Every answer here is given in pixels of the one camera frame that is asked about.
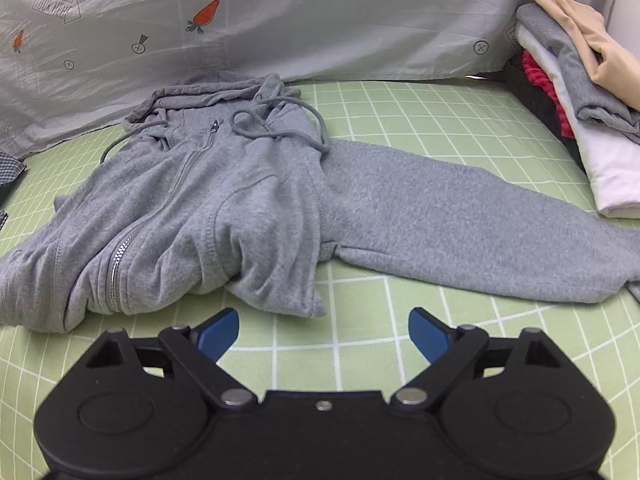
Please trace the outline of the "grey zip hoodie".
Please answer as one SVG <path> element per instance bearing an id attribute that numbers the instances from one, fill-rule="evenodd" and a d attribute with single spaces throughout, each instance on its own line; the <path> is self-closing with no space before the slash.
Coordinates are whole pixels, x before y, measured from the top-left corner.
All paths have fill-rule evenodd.
<path id="1" fill-rule="evenodd" d="M 226 288 L 311 318 L 320 262 L 534 301 L 639 288 L 639 234 L 473 166 L 330 139 L 276 75 L 154 91 L 51 220 L 1 260 L 1 321 L 67 333 Z"/>

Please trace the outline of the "green grid bed sheet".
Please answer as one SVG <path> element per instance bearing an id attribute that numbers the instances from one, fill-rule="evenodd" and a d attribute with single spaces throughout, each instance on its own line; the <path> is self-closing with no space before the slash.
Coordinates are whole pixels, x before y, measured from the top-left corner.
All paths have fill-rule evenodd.
<path id="1" fill-rule="evenodd" d="M 591 209 L 586 176 L 564 146 L 501 84 L 459 79 L 436 84 L 306 84 L 304 98 L 332 136 L 482 167 L 524 188 Z M 603 463 L 611 479 L 639 474 L 639 307 L 629 292 L 598 306 L 553 307 L 446 289 L 331 261 L 317 272 L 326 315 L 286 318 L 241 304 L 223 290 L 187 296 L 142 316 L 90 315 L 73 333 L 1 331 L 1 474 L 35 479 L 47 466 L 32 436 L 39 403 L 110 327 L 134 337 L 172 324 L 196 325 L 223 308 L 241 317 L 239 338 L 221 366 L 253 391 L 395 391 L 424 369 L 407 320 L 424 307 L 452 326 L 470 323 L 514 337 L 547 332 L 610 402 L 614 442 Z"/>

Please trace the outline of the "white folded garment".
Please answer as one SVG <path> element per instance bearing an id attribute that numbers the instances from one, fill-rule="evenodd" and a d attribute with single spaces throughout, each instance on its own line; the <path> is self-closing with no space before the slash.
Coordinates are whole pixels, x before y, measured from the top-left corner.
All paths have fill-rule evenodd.
<path id="1" fill-rule="evenodd" d="M 639 145 L 605 125 L 575 115 L 556 56 L 523 25 L 516 36 L 551 80 L 573 129 L 597 211 L 613 219 L 639 219 Z"/>

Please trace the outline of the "white carrot print sheet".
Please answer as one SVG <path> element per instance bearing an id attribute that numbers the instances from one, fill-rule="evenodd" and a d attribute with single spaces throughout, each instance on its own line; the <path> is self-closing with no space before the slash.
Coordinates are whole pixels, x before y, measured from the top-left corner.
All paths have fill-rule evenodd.
<path id="1" fill-rule="evenodd" d="M 430 80 L 498 70 L 525 0 L 1 0 L 1 147 L 118 122 L 158 88 L 234 70 Z M 614 0 L 578 0 L 608 13 Z"/>

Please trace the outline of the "beige folded garment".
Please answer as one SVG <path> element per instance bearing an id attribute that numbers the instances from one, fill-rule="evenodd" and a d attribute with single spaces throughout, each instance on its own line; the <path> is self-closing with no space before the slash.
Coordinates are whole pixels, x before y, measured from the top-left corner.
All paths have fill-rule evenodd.
<path id="1" fill-rule="evenodd" d="M 576 0 L 534 0 L 567 33 L 590 80 L 639 110 L 639 60 L 607 31 L 603 15 Z"/>

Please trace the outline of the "blue checked shirt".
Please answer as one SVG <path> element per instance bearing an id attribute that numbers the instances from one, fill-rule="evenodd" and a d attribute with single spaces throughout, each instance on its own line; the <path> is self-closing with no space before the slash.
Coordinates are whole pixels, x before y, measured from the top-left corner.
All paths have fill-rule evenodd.
<path id="1" fill-rule="evenodd" d="M 0 152 L 0 205 L 3 206 L 20 182 L 27 166 L 19 159 Z"/>

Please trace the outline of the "black folded garment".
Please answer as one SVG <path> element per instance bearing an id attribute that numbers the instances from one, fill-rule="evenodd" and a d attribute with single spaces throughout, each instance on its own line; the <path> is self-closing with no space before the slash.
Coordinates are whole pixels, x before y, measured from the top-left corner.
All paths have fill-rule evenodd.
<path id="1" fill-rule="evenodd" d="M 506 61 L 503 67 L 504 81 L 514 96 L 536 117 L 549 131 L 563 144 L 567 153 L 576 162 L 582 172 L 585 172 L 584 164 L 580 158 L 576 140 L 564 139 L 560 136 L 558 116 L 551 100 L 542 90 L 534 87 L 526 78 L 522 63 L 522 53 L 513 55 Z"/>

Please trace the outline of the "red striped folded garment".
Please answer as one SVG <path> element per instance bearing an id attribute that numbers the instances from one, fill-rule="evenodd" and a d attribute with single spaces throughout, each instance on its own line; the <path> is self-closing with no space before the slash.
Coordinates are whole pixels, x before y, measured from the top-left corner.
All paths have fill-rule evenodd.
<path id="1" fill-rule="evenodd" d="M 527 50 L 523 51 L 522 54 L 522 63 L 524 68 L 524 73 L 527 80 L 534 86 L 539 88 L 544 92 L 546 96 L 553 103 L 556 116 L 558 116 L 558 121 L 560 125 L 560 136 L 564 139 L 575 139 L 574 131 L 570 122 L 567 119 L 566 113 L 558 95 L 555 92 L 554 85 L 549 79 L 547 73 L 538 65 L 538 63 L 533 58 Z"/>

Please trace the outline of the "grey folded garment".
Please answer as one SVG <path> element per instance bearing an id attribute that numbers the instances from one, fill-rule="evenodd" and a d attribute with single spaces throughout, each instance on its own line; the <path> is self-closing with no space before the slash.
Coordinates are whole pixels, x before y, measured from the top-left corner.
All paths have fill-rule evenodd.
<path id="1" fill-rule="evenodd" d="M 639 113 L 588 76 L 578 52 L 564 29 L 540 6 L 523 4 L 516 10 L 518 38 L 550 79 L 560 83 L 574 117 L 591 128 L 605 128 L 639 144 Z"/>

